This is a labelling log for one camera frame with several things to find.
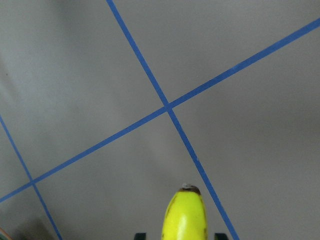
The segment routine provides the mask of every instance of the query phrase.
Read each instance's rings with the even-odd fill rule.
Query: brown spot
[[[179,189],[179,192],[194,192],[196,194],[201,195],[199,188],[197,188],[196,186],[190,185],[186,188],[182,187]]]

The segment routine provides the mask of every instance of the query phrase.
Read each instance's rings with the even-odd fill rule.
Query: banana
[[[199,189],[184,183],[166,209],[161,240],[207,240],[207,226]]]

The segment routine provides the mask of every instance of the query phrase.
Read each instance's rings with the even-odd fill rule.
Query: blue tape
[[[4,202],[5,200],[8,200],[9,198],[12,198],[14,195],[17,195],[18,193],[22,192],[23,190],[26,190],[29,187],[32,187],[32,182],[28,182],[25,185],[22,185],[21,187],[17,188],[16,190],[8,193],[7,195],[0,198],[0,203]]]
[[[38,183],[42,181],[43,179],[46,179],[47,177],[51,176],[52,174],[60,171],[61,169],[64,169],[65,167],[73,164],[74,162],[84,158],[85,156],[93,153],[94,151],[104,147],[105,145],[117,140],[118,138],[122,137],[123,135],[126,135],[130,133],[131,131],[137,129],[141,125],[144,125],[145,123],[151,121],[152,119],[155,119],[159,115],[166,112],[166,109],[164,107],[154,111],[153,113],[149,114],[148,116],[145,116],[144,118],[140,119],[139,121],[136,121],[135,123],[131,124],[130,126],[126,127],[125,129],[115,133],[114,135],[102,140],[101,142],[97,143],[96,145],[88,148],[87,150],[79,153],[78,155],[70,158],[69,160],[61,163],[60,165],[56,166],[55,168],[51,169],[50,171],[47,171],[46,173],[42,174],[41,176],[35,178],[33,181],[35,183]]]
[[[174,111],[172,110],[172,108],[184,103],[185,101],[187,101],[187,100],[193,98],[194,96],[202,93],[206,89],[214,86],[215,84],[217,84],[217,83],[223,81],[224,79],[236,74],[237,72],[241,71],[242,69],[252,65],[253,63],[261,60],[262,58],[264,58],[264,57],[266,57],[266,56],[268,56],[270,54],[272,54],[273,52],[279,50],[280,48],[284,47],[285,45],[288,45],[289,43],[295,41],[296,39],[304,36],[305,34],[313,31],[314,29],[318,28],[320,26],[320,18],[318,18],[317,20],[315,20],[315,21],[309,23],[308,25],[302,27],[298,31],[290,34],[289,36],[283,38],[282,40],[274,43],[273,45],[267,47],[266,49],[258,52],[257,54],[249,57],[248,59],[242,61],[241,63],[239,63],[239,64],[235,65],[234,67],[228,69],[227,71],[221,73],[220,75],[216,76],[215,78],[207,81],[206,83],[204,83],[204,84],[200,85],[199,87],[193,89],[192,91],[186,93],[185,95],[177,98],[176,100],[172,101],[171,103],[168,103],[168,100],[167,100],[166,96],[164,95],[163,91],[160,88],[160,85],[158,84],[157,80],[155,79],[154,75],[152,74],[152,72],[151,72],[146,60],[144,59],[143,55],[141,54],[138,46],[136,45],[136,43],[135,43],[134,39],[132,38],[128,28],[126,27],[126,25],[125,25],[124,21],[122,20],[118,10],[116,9],[116,6],[114,5],[114,3],[111,0],[106,0],[106,2],[109,4],[109,7],[110,7],[111,11],[113,12],[113,14],[114,14],[118,24],[120,25],[124,35],[127,37],[127,40],[129,42],[130,46],[132,47],[137,59],[139,60],[141,66],[143,67],[143,69],[144,69],[145,73],[147,74],[148,78],[150,79],[150,81],[151,81],[155,91],[157,92],[159,98],[161,99],[164,107],[162,107],[162,108],[158,109],[157,111],[149,114],[148,116],[146,116],[146,117],[142,118],[141,120],[135,122],[131,126],[129,126],[129,127],[125,128],[125,129],[119,131],[118,133],[106,138],[105,140],[103,140],[103,141],[99,142],[98,144],[94,145],[93,147],[88,148],[87,150],[83,151],[82,153],[78,154],[77,156],[65,161],[64,163],[60,164],[59,166],[51,169],[50,171],[44,173],[43,175],[41,175],[41,176],[39,176],[39,177],[37,177],[36,179],[33,179],[33,180],[31,178],[31,175],[30,175],[30,173],[28,171],[28,168],[27,168],[25,162],[23,161],[23,159],[22,159],[22,157],[21,157],[16,145],[13,142],[13,139],[11,138],[11,135],[10,135],[10,133],[9,133],[9,131],[8,131],[3,119],[0,116],[0,122],[1,122],[1,124],[2,124],[2,126],[3,126],[3,128],[5,130],[8,138],[9,138],[9,141],[10,141],[12,147],[14,148],[14,151],[16,152],[16,154],[17,154],[17,156],[18,156],[18,158],[19,158],[19,160],[20,160],[20,162],[21,162],[21,164],[22,164],[22,166],[23,166],[28,178],[31,179],[29,183],[17,188],[16,190],[12,191],[11,193],[9,193],[7,195],[1,197],[0,198],[0,203],[2,203],[5,200],[15,196],[18,193],[24,191],[25,189],[33,186],[34,190],[36,191],[36,193],[37,193],[37,195],[39,197],[39,200],[41,201],[42,206],[45,209],[46,214],[48,215],[48,218],[50,219],[51,224],[53,223],[53,228],[57,232],[57,235],[58,235],[59,239],[62,239],[61,235],[60,235],[57,227],[55,226],[55,224],[53,222],[53,219],[52,219],[52,217],[51,217],[51,215],[50,215],[50,213],[48,211],[48,208],[47,208],[45,202],[43,201],[43,199],[42,199],[42,197],[41,197],[41,195],[39,193],[39,190],[38,190],[38,188],[37,188],[37,186],[35,184],[40,182],[40,181],[42,181],[43,179],[51,176],[52,174],[62,170],[63,168],[69,166],[70,164],[78,161],[79,159],[87,156],[88,154],[98,150],[99,148],[101,148],[101,147],[113,142],[114,140],[120,138],[121,136],[133,131],[134,129],[142,126],[143,124],[151,121],[152,119],[154,119],[157,116],[163,114],[164,112],[168,112],[168,114],[169,114],[174,126],[176,127],[176,129],[177,129],[177,131],[178,131],[178,133],[179,133],[179,135],[180,135],[185,147],[187,148],[187,150],[188,150],[188,152],[189,152],[189,154],[190,154],[190,156],[191,156],[191,158],[192,158],[197,170],[199,171],[199,173],[200,173],[200,175],[201,175],[201,177],[202,177],[202,179],[203,179],[203,181],[204,181],[204,183],[205,183],[205,185],[206,185],[206,187],[207,187],[207,189],[208,189],[208,191],[209,191],[214,203],[216,204],[218,210],[220,211],[220,214],[221,214],[225,224],[227,225],[227,227],[228,227],[233,239],[235,239],[235,240],[239,239],[236,231],[234,230],[234,228],[233,228],[233,226],[232,226],[232,224],[231,224],[231,222],[230,222],[230,220],[228,218],[228,215],[226,214],[225,210],[223,209],[223,206],[222,206],[222,204],[221,204],[221,202],[220,202],[220,200],[219,200],[219,198],[218,198],[218,196],[217,196],[217,194],[216,194],[216,192],[215,192],[215,190],[214,190],[214,188],[213,188],[213,186],[212,186],[212,184],[211,184],[211,182],[210,182],[210,180],[209,180],[209,178],[208,178],[208,176],[207,176],[207,174],[206,174],[206,172],[205,172],[205,170],[203,168],[203,166],[199,162],[198,157],[197,157],[197,155],[196,155],[196,153],[195,153],[190,141],[188,140],[186,134],[184,133],[184,131],[183,131],[182,127],[181,127],[181,124],[179,123],[179,121],[178,121]]]
[[[25,161],[23,160],[20,152],[18,151],[18,148],[17,148],[17,146],[16,146],[13,138],[11,137],[11,134],[10,134],[10,132],[9,132],[9,130],[8,130],[8,128],[7,128],[4,120],[2,119],[1,115],[0,115],[0,122],[1,122],[1,125],[2,125],[2,127],[3,127],[3,129],[4,129],[4,131],[5,131],[8,139],[9,139],[9,141],[10,141],[10,143],[11,143],[11,145],[12,145],[12,147],[13,147],[15,153],[16,153],[16,155],[18,156],[18,158],[19,158],[19,160],[20,160],[20,163],[21,163],[22,166],[23,166],[23,169],[24,169],[26,175],[27,175],[28,178],[29,178],[29,181],[30,181],[29,184],[31,184],[31,185],[33,186],[33,189],[35,190],[36,195],[38,196],[38,198],[39,198],[39,200],[40,200],[40,202],[41,202],[41,204],[42,204],[42,206],[43,206],[43,208],[44,208],[44,211],[45,211],[47,217],[49,218],[49,220],[50,220],[50,222],[51,222],[51,224],[52,224],[52,227],[53,227],[56,235],[58,236],[59,240],[62,240],[61,234],[60,234],[60,232],[59,232],[59,230],[58,230],[58,228],[57,228],[57,226],[56,226],[56,224],[55,224],[55,222],[54,222],[54,220],[53,220],[53,218],[52,218],[52,216],[51,216],[51,214],[50,214],[50,212],[49,212],[49,210],[48,210],[48,208],[47,208],[47,205],[45,204],[45,201],[43,200],[43,198],[42,198],[42,196],[41,196],[41,194],[40,194],[40,192],[39,192],[36,184],[33,182],[33,179],[32,179],[31,174],[30,174],[30,172],[29,172],[29,170],[28,170],[28,168],[27,168],[27,165],[26,165]],[[26,185],[18,188],[18,189],[19,189],[18,191],[21,192],[22,190],[26,189],[26,188],[27,188]]]
[[[172,108],[184,103],[185,101],[193,98],[194,96],[202,93],[203,91],[207,90],[208,88],[220,83],[221,81],[225,80],[226,78],[236,74],[237,72],[245,69],[246,67],[254,64],[255,62],[265,58],[266,56],[274,53],[275,51],[283,48],[284,46],[292,43],[293,41],[301,38],[302,36],[310,33],[311,31],[315,30],[316,28],[320,27],[320,18],[314,20],[313,22],[309,23],[308,25],[300,28],[299,30],[295,31],[294,33],[286,36],[285,38],[281,39],[280,41],[275,42],[271,46],[265,48],[264,50],[256,53],[255,55],[247,58],[246,60],[240,62],[239,64],[235,65],[234,67],[228,69],[227,71],[221,73],[220,75],[216,76],[215,78],[205,82],[204,84],[198,86],[197,88],[191,90],[190,92],[186,93],[185,95],[179,97],[178,99],[172,101],[170,106]]]
[[[223,206],[222,206],[222,204],[221,204],[221,202],[220,202],[220,200],[218,198],[218,195],[217,195],[216,191],[214,190],[214,188],[213,188],[213,186],[212,186],[212,184],[211,184],[211,182],[210,182],[210,180],[209,180],[209,178],[208,178],[208,176],[207,176],[207,174],[205,172],[205,169],[201,165],[201,163],[200,163],[200,161],[199,161],[199,159],[198,159],[198,157],[197,157],[197,155],[196,155],[196,153],[195,153],[190,141],[188,140],[187,135],[185,134],[185,132],[184,132],[184,130],[183,130],[183,128],[182,128],[177,116],[175,115],[172,107],[169,105],[169,102],[168,102],[164,92],[160,88],[160,85],[158,84],[155,76],[153,75],[151,69],[149,68],[145,58],[143,57],[142,53],[140,52],[138,46],[136,45],[136,43],[135,43],[132,35],[130,34],[128,28],[126,27],[124,21],[122,20],[122,17],[120,16],[115,4],[113,3],[112,0],[106,0],[106,2],[108,3],[108,5],[109,5],[109,7],[110,7],[110,9],[111,9],[116,21],[119,23],[119,25],[120,25],[120,27],[121,27],[126,39],[128,40],[130,46],[132,47],[132,49],[133,49],[137,59],[139,60],[142,68],[144,69],[146,75],[148,76],[150,82],[152,83],[156,93],[158,94],[158,96],[161,99],[164,107],[166,108],[166,111],[168,112],[168,114],[169,114],[169,116],[170,116],[170,118],[171,118],[171,120],[172,120],[172,122],[173,122],[173,124],[174,124],[174,126],[176,128],[176,130],[178,131],[178,133],[179,133],[179,135],[180,135],[185,147],[187,148],[187,150],[188,150],[188,152],[189,152],[189,154],[190,154],[190,156],[191,156],[191,158],[192,158],[192,160],[193,160],[198,172],[200,173],[200,175],[201,175],[201,177],[202,177],[202,179],[203,179],[203,181],[204,181],[204,183],[205,183],[205,185],[206,185],[206,187],[207,187],[207,189],[208,189],[208,191],[209,191],[209,193],[210,193],[210,195],[211,195],[211,197],[212,197],[212,199],[213,199],[213,201],[214,201],[214,203],[215,203],[215,205],[216,205],[216,207],[218,209],[218,211],[220,212],[225,225],[229,229],[230,234],[232,235],[234,240],[239,240],[238,234],[237,234],[235,228],[233,227],[233,225],[232,225],[232,223],[231,223],[226,211],[224,210],[224,208],[223,208]]]

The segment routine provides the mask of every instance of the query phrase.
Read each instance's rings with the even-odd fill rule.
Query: floor
[[[0,227],[159,240],[192,183],[209,239],[318,239],[319,17],[313,0],[0,0]]]

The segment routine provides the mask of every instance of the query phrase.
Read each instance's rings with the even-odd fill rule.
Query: black plastic part
[[[147,234],[145,232],[136,233],[134,235],[134,240],[146,240],[146,239],[147,239]]]
[[[229,240],[229,238],[224,233],[215,233],[214,240]]]

